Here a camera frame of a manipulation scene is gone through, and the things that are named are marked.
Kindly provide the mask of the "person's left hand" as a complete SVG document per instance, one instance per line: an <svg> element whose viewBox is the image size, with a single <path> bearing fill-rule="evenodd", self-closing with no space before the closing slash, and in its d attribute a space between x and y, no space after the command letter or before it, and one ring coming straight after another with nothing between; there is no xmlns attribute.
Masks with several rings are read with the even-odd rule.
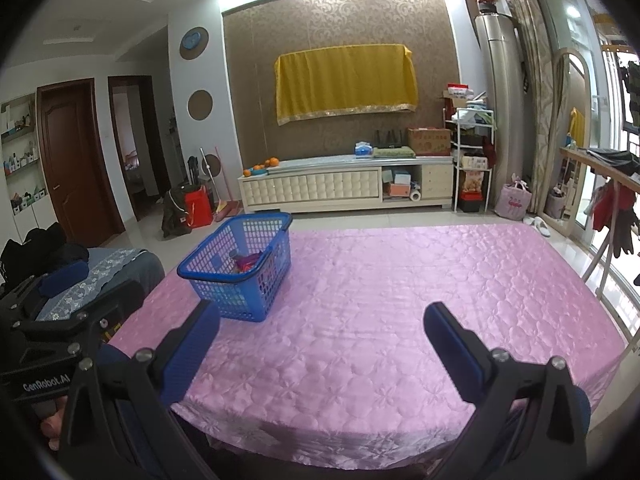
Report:
<svg viewBox="0 0 640 480"><path fill-rule="evenodd" d="M60 448L66 403L67 396L62 396L62 398L56 399L55 413L43 419L40 425L43 435L49 439L48 445L51 451L57 451Z"/></svg>

